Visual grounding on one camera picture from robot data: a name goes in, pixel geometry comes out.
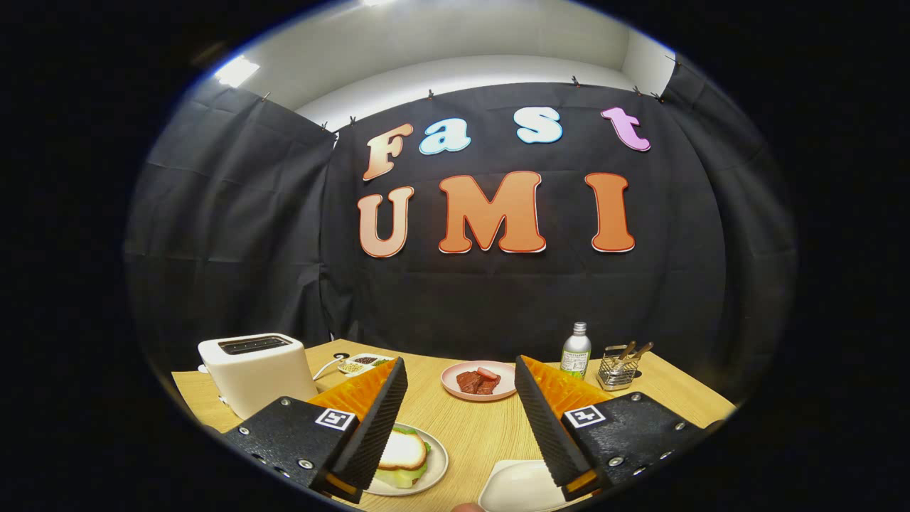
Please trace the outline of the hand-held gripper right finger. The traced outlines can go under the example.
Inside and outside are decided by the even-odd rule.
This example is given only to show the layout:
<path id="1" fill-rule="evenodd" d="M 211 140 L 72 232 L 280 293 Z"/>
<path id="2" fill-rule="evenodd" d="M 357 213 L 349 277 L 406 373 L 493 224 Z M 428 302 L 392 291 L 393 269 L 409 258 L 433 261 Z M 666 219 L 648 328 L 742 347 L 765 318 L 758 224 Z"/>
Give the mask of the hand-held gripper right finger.
<path id="1" fill-rule="evenodd" d="M 515 360 L 515 387 L 567 501 L 639 480 L 711 433 L 645 393 L 612 395 L 529 356 Z"/>

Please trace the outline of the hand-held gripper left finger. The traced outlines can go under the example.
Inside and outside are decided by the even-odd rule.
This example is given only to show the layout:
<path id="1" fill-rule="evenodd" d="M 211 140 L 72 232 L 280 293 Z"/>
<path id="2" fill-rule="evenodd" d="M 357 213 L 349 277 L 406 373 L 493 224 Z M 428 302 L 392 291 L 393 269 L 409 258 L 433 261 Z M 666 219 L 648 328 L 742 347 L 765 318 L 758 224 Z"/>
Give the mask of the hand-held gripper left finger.
<path id="1" fill-rule="evenodd" d="M 223 443 L 293 486 L 358 503 L 406 391 L 405 361 L 396 357 L 309 401 L 277 398 L 225 432 Z"/>

